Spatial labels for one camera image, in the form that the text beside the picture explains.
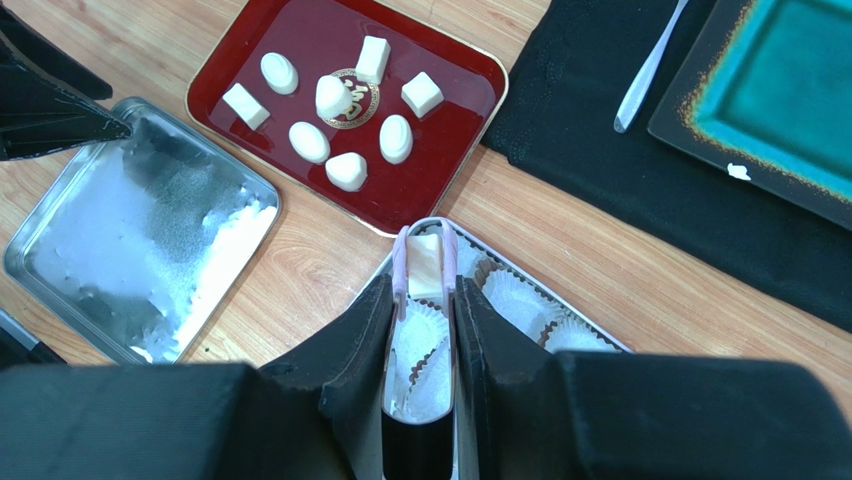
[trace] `square ceramic plate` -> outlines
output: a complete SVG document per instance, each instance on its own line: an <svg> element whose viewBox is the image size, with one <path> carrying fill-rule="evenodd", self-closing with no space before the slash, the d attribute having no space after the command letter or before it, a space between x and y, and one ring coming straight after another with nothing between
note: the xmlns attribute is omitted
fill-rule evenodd
<svg viewBox="0 0 852 480"><path fill-rule="evenodd" d="M720 1L648 130L852 229L850 45L848 0Z"/></svg>
<svg viewBox="0 0 852 480"><path fill-rule="evenodd" d="M391 54L379 85L359 82L355 64L364 36L385 38ZM278 95L260 72L268 52L287 57L299 75L292 95ZM421 71L445 100L418 119L401 97ZM342 78L355 93L352 115L321 120L317 80ZM241 83L271 113L252 131L222 95ZM479 143L506 94L505 68L493 56L448 37L381 3L364 0L249 0L192 81L187 110L202 127L271 165L387 236L430 216ZM390 115L411 125L414 148L400 165L386 162L379 130ZM331 155L354 151L367 160L367 181L349 193L328 180L324 165L300 158L290 127L306 121L331 143Z"/></svg>

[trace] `square white chocolate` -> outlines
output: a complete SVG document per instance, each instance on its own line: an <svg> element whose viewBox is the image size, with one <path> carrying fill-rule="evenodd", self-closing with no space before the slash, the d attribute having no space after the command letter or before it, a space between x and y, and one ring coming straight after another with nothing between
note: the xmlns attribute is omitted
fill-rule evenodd
<svg viewBox="0 0 852 480"><path fill-rule="evenodd" d="M269 118L269 111L263 108L263 105L255 100L248 93L248 90L239 83L234 84L230 90L225 92L222 100L234 109L252 130L257 130L257 127Z"/></svg>
<svg viewBox="0 0 852 480"><path fill-rule="evenodd" d="M405 239L408 295L414 300L436 300L444 295L440 235Z"/></svg>
<svg viewBox="0 0 852 480"><path fill-rule="evenodd" d="M417 118L423 118L444 101L444 94L426 72L420 72L402 86L402 100L411 107Z"/></svg>
<svg viewBox="0 0 852 480"><path fill-rule="evenodd" d="M361 56L358 57L358 64L355 65L355 77L362 82L382 83L388 57L390 57L390 44L387 40L369 35L364 37Z"/></svg>

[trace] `silver metal tray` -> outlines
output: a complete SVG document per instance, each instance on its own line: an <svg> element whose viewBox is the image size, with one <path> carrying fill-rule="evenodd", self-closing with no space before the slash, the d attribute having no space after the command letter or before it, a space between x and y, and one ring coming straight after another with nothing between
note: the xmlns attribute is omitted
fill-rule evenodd
<svg viewBox="0 0 852 480"><path fill-rule="evenodd" d="M269 232L275 188L140 98L128 140L82 148L12 238L9 275L118 363L186 352Z"/></svg>
<svg viewBox="0 0 852 480"><path fill-rule="evenodd" d="M424 219L418 221L417 223L415 223L414 225L411 226L411 229L409 230L409 235L420 235L420 234L423 234L423 233L438 233L438 234L440 234L440 232L441 232L441 220L442 219L438 218L438 217L424 218ZM450 223L450 226L452 226L453 229L458 234L465 237L475 248L482 250L482 252L488 258L490 258L493 262L495 262L497 265L499 265L500 267L512 272L516 277L520 278L521 281L526 282L526 283L532 285L533 287L535 287L535 289L541 295L543 295L545 298L547 298L548 300L551 300L551 301L559 304L564 309L566 315L568 315L569 317L574 318L576 320L585 322L587 325L589 325L589 327L595 333L598 334L598 336L600 338L602 338L605 342L609 343L610 345L612 345L616 349L618 349L622 352L626 352L626 353L633 353L633 351L630 350L630 348L628 348L626 345L624 345L618 339L616 339L615 337L610 335L606 330L599 327L595 322L590 320L589 317L585 316L582 312L580 312L579 310L574 308L573 305L571 305L570 303L565 301L562 297L557 295L553 290L547 288L541 282L539 282L538 280L536 280L535 278L530 276L527 272L525 272L523 269L521 269L521 267L515 265L514 263L512 263L508 258L504 257L503 255L500 255L500 253L498 253L496 250L494 250L493 248L486 245L482 240L476 238L472 233L470 233L467 230L465 230L464 228L460 227L458 224L456 224L452 221L449 221L449 223ZM388 255L388 257L379 266L378 270L376 270L376 273L373 274L373 277L370 279L370 281L372 281L372 279L375 278L378 275L390 274L392 268L393 268L393 261L392 261L391 255Z"/></svg>

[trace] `wood grain surface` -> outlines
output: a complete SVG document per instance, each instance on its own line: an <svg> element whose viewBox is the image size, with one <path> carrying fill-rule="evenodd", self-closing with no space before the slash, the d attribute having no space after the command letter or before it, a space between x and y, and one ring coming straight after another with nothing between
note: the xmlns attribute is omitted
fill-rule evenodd
<svg viewBox="0 0 852 480"><path fill-rule="evenodd" d="M6 0L112 84L188 120L187 85L245 0ZM390 0L511 68L547 0ZM112 106L115 100L105 102ZM0 164L0 244L71 158ZM186 357L262 364L339 315L391 241L252 160L284 200L269 238ZM637 352L759 357L806 366L852 418L852 334L764 295L510 167L480 147L440 214L517 262ZM0 305L75 364L105 358L12 279Z"/></svg>

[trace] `white chocolate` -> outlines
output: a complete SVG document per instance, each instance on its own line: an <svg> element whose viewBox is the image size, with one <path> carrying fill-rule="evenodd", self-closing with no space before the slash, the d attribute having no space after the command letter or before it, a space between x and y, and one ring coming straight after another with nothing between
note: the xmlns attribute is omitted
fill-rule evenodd
<svg viewBox="0 0 852 480"><path fill-rule="evenodd" d="M334 118L352 105L352 92L337 77L326 75L317 82L317 115Z"/></svg>
<svg viewBox="0 0 852 480"><path fill-rule="evenodd" d="M444 295L441 236L417 235L405 239L408 295L414 300Z"/></svg>
<svg viewBox="0 0 852 480"><path fill-rule="evenodd" d="M379 131L379 147L385 160L399 165L408 158L413 145L414 135L408 120L402 115L391 115L385 119Z"/></svg>
<svg viewBox="0 0 852 480"><path fill-rule="evenodd" d="M390 57L390 44L384 38L364 37L364 45L361 47L361 56L355 65L355 76L358 80L367 83L382 83L385 76L385 67Z"/></svg>
<svg viewBox="0 0 852 480"><path fill-rule="evenodd" d="M263 105L258 103L258 101L255 100L250 93L248 93L248 90L239 83L235 83L230 90L225 92L225 95L222 96L222 100L234 109L234 111L237 112L237 115L239 115L240 118L246 122L246 125L248 125L252 130L257 130L257 127L269 118L269 111L263 108Z"/></svg>
<svg viewBox="0 0 852 480"><path fill-rule="evenodd" d="M367 161L357 153L344 153L325 162L325 173L341 190L357 192L367 180Z"/></svg>
<svg viewBox="0 0 852 480"><path fill-rule="evenodd" d="M417 118L423 118L444 101L444 94L426 72L420 72L402 86L402 100L411 107Z"/></svg>
<svg viewBox="0 0 852 480"><path fill-rule="evenodd" d="M320 164L331 153L328 138L308 122L296 122L290 127L290 144L300 157L311 163Z"/></svg>
<svg viewBox="0 0 852 480"><path fill-rule="evenodd" d="M290 95L299 86L299 73L284 55L269 52L260 59L260 72L275 93Z"/></svg>

